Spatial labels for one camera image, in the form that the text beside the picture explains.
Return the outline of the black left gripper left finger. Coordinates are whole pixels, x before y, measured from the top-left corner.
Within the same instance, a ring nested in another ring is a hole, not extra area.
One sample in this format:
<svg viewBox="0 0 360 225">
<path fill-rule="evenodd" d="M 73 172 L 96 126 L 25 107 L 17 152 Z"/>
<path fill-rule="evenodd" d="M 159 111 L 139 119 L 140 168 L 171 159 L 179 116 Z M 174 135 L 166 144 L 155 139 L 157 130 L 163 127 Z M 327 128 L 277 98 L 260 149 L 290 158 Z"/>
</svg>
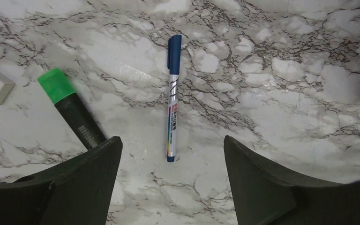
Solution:
<svg viewBox="0 0 360 225">
<path fill-rule="evenodd" d="M 0 225 L 104 225 L 122 148 L 114 136 L 51 168 L 0 182 Z"/>
</svg>

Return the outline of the blue whiteboard marker pen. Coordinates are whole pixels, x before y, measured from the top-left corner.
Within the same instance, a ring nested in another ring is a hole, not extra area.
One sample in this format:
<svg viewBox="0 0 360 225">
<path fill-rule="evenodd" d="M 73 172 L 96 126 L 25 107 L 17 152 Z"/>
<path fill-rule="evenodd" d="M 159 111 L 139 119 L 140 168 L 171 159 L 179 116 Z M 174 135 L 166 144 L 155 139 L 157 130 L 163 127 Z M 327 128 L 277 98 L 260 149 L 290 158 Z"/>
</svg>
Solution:
<svg viewBox="0 0 360 225">
<path fill-rule="evenodd" d="M 166 160 L 170 163 L 175 161 L 176 156 L 181 44 L 182 35 L 174 35 L 168 40 L 167 68 L 169 70 L 169 97 Z"/>
</svg>

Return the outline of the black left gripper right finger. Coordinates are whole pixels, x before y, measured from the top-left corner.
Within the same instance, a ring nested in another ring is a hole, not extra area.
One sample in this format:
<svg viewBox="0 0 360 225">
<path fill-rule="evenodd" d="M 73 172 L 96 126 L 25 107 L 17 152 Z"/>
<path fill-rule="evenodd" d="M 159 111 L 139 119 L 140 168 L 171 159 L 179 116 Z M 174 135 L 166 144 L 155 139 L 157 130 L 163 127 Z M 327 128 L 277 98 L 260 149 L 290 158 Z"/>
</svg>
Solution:
<svg viewBox="0 0 360 225">
<path fill-rule="evenodd" d="M 224 139 L 240 225 L 360 225 L 360 180 L 341 184 L 291 170 Z"/>
</svg>

